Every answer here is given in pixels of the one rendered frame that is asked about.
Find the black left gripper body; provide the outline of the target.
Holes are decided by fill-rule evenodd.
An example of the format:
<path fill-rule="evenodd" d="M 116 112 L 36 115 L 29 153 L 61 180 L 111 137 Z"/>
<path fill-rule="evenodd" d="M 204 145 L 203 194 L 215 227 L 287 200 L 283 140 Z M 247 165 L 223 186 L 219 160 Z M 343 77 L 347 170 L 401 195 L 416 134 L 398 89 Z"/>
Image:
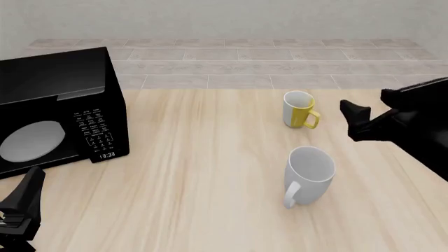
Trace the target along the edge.
<path fill-rule="evenodd" d="M 41 226 L 41 212 L 31 209 L 20 213 L 13 209 L 0 209 L 0 252 L 36 252 L 28 243 Z"/>

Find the grey round turntable plate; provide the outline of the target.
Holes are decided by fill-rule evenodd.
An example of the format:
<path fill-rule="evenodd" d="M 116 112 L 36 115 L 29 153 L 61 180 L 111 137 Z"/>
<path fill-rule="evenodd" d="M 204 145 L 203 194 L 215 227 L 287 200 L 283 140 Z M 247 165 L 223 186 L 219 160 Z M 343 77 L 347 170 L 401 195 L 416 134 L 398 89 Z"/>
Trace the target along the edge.
<path fill-rule="evenodd" d="M 0 145 L 0 157 L 9 162 L 38 159 L 58 147 L 65 131 L 56 121 L 39 121 L 17 129 Z"/>

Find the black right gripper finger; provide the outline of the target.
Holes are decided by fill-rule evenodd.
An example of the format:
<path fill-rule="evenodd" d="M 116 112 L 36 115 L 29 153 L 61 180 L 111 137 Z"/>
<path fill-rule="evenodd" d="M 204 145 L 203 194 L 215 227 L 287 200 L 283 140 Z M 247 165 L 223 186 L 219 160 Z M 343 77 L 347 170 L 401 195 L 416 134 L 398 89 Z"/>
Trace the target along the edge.
<path fill-rule="evenodd" d="M 392 109 L 400 109 L 402 107 L 401 92 L 399 90 L 381 90 L 380 100 Z"/>
<path fill-rule="evenodd" d="M 370 139 L 370 113 L 369 106 L 359 106 L 349 100 L 341 100 L 339 109 L 348 125 L 348 136 L 355 142 Z"/>

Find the black microwave oven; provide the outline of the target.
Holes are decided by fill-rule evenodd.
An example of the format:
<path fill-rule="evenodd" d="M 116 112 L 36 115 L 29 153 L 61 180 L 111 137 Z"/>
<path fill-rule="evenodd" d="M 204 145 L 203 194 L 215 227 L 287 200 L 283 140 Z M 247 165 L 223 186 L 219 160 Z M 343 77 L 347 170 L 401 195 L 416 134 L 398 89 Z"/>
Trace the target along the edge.
<path fill-rule="evenodd" d="M 126 103 L 107 48 L 0 60 L 0 145 L 39 121 L 58 122 L 64 140 L 32 161 L 0 157 L 0 180 L 32 167 L 98 163 L 129 154 Z"/>

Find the yellow and white mug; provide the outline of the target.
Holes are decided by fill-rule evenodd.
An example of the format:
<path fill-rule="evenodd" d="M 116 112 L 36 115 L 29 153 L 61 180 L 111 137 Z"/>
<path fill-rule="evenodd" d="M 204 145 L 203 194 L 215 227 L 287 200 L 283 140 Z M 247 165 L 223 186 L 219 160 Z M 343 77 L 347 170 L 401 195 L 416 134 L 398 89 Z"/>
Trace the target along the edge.
<path fill-rule="evenodd" d="M 320 114 L 313 110 L 315 99 L 307 92 L 290 91 L 283 96 L 283 122 L 291 128 L 308 127 L 313 130 Z"/>

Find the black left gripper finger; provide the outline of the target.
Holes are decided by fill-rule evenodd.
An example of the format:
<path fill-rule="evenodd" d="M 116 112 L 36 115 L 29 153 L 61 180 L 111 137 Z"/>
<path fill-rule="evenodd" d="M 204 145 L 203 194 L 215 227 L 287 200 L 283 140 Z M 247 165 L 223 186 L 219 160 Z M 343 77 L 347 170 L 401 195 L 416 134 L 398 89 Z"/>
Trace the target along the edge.
<path fill-rule="evenodd" d="M 40 167 L 32 167 L 18 186 L 0 202 L 0 211 L 4 214 L 39 214 L 45 176 Z"/>

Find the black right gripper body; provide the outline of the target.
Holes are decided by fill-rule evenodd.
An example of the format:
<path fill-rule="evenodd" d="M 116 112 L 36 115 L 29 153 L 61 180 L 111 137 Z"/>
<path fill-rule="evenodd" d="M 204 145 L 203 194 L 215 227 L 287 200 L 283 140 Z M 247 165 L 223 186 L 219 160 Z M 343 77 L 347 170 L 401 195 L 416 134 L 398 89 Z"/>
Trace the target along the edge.
<path fill-rule="evenodd" d="M 355 126 L 356 141 L 434 142 L 436 114 L 391 109 Z"/>

